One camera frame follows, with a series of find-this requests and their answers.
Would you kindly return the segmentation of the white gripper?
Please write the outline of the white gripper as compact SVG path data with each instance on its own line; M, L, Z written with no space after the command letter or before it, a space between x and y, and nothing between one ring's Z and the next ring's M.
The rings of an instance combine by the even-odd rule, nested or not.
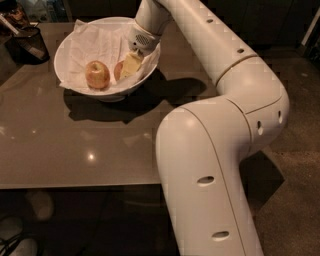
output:
M151 54L160 42L160 36L153 35L140 27L136 22L130 25L128 46L131 50L122 61L120 78L134 75L141 67L143 55Z

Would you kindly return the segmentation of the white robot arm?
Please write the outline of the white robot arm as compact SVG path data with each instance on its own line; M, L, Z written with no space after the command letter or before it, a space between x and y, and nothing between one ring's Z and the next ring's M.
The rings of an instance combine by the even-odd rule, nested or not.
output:
M156 135L158 172L181 256L264 256L240 162L269 145L289 113L269 66L200 0L142 0L129 46L151 52L175 21L218 92L182 105Z

